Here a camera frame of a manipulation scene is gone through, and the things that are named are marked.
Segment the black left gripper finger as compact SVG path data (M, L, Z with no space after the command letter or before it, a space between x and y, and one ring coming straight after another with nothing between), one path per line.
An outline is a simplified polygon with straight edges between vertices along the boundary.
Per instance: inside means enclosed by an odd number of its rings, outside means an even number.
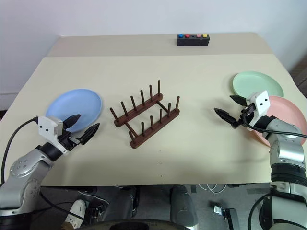
M99 129L100 123L96 123L90 127L84 132L84 134L78 138L80 144L85 145L97 132Z
M81 117L80 114L72 115L63 121L63 129L68 129L72 127L78 119Z

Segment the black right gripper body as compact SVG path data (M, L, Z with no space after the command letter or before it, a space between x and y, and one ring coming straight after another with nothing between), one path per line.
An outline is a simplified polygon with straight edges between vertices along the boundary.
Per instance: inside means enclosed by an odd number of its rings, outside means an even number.
M254 111L256 110L255 104L251 103L241 111L241 115L237 121L234 123L234 127L240 125L244 127L249 127L251 120L254 118Z

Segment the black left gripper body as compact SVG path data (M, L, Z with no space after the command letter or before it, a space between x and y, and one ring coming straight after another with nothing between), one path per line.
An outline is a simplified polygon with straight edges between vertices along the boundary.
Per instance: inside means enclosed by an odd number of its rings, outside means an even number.
M72 150L81 143L81 138L73 137L72 133L67 130L63 130L57 139L66 150Z

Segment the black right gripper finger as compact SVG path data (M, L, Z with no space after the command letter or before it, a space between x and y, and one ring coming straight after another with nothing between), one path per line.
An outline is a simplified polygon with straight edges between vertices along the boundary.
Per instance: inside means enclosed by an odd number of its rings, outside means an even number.
M214 108L214 111L216 112L216 114L223 119L224 121L226 121L229 124L240 124L239 121L237 121L234 117L230 116L228 112L219 109L219 108Z
M230 98L239 105L247 105L247 99L239 95L230 95Z

